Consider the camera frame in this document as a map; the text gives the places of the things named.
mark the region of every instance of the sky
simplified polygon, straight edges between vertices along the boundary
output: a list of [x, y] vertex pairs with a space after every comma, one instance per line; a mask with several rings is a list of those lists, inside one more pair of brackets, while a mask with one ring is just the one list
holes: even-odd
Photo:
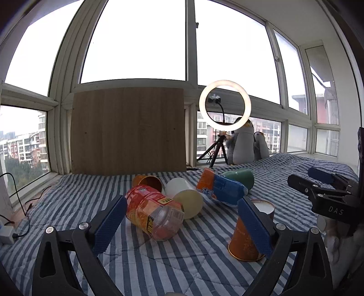
[[[82, 1], [57, 9], [27, 28], [6, 83], [48, 95], [60, 43]], [[265, 27], [208, 0], [195, 0], [195, 14], [199, 23], [198, 84], [232, 80], [249, 95], [279, 104], [276, 67]], [[93, 33], [81, 82], [122, 78], [185, 80], [185, 34], [185, 0], [109, 0]], [[276, 36], [285, 66], [289, 106], [298, 109], [291, 97], [304, 95], [305, 86], [297, 50], [280, 34]], [[317, 92], [323, 90], [314, 83]], [[33, 112], [2, 107], [0, 113], [0, 131], [33, 131], [30, 129], [37, 119]]]

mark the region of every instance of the penguin plush toy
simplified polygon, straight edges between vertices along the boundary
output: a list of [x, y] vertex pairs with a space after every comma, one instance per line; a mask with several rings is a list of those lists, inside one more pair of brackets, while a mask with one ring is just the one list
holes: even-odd
[[254, 133], [254, 126], [248, 120], [242, 127], [226, 135], [227, 163], [243, 164], [251, 163], [269, 157], [269, 149], [265, 142], [264, 134]]

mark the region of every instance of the wood panel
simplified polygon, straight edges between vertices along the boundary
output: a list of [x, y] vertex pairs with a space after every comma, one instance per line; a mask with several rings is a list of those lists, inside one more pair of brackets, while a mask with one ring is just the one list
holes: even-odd
[[76, 93], [71, 157], [74, 174], [185, 171], [183, 89], [126, 87]]

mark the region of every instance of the striped fabric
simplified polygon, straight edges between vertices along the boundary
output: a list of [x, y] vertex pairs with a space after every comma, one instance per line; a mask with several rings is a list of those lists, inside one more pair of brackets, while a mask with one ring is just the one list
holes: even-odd
[[[277, 154], [235, 167], [216, 167], [215, 171], [223, 173], [243, 167], [250, 168], [255, 176], [250, 197], [272, 202], [276, 207], [274, 222], [296, 230], [308, 230], [316, 225], [316, 216], [310, 210], [309, 200], [287, 186], [290, 174], [308, 178], [308, 168], [317, 167], [357, 180], [355, 173], [346, 165], [289, 154]], [[183, 177], [196, 185], [201, 173], [188, 171], [155, 175], [163, 185], [175, 177]], [[13, 246], [4, 246], [0, 250], [5, 269], [24, 295], [31, 294], [33, 267], [46, 227], [53, 225], [57, 230], [65, 230], [91, 220], [116, 195], [125, 194], [130, 189], [133, 177], [67, 175], [48, 191], [30, 213], [29, 234]], [[160, 296], [171, 291], [194, 296], [242, 295], [265, 258], [260, 262], [240, 262], [228, 253], [227, 246], [236, 220], [236, 209], [208, 197], [205, 197], [201, 213], [185, 221], [177, 235], [166, 242], [150, 239], [124, 219], [99, 259], [125, 296]], [[26, 230], [27, 223], [22, 221], [19, 233]], [[71, 260], [84, 292], [93, 295], [74, 253]], [[274, 295], [281, 293], [293, 260], [294, 255], [290, 254]]]

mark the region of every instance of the silver bolt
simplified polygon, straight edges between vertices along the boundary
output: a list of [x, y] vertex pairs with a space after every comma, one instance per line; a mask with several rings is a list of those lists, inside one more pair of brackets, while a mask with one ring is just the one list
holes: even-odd
[[86, 229], [87, 227], [88, 227], [88, 223], [87, 223], [87, 222], [82, 222], [82, 223], [78, 226], [78, 228], [79, 228], [79, 229], [82, 229], [82, 230]]
[[319, 234], [320, 232], [319, 232], [319, 230], [316, 228], [316, 227], [312, 227], [311, 228], [311, 232], [313, 233], [313, 234]]
[[286, 226], [283, 223], [277, 223], [276, 228], [279, 229], [279, 230], [285, 230]]
[[53, 230], [54, 230], [54, 228], [53, 228], [52, 226], [50, 226], [50, 227], [48, 227], [48, 228], [45, 230], [45, 232], [46, 232], [46, 233], [48, 233], [48, 234], [50, 234], [50, 233], [52, 233], [52, 232], [53, 232]]

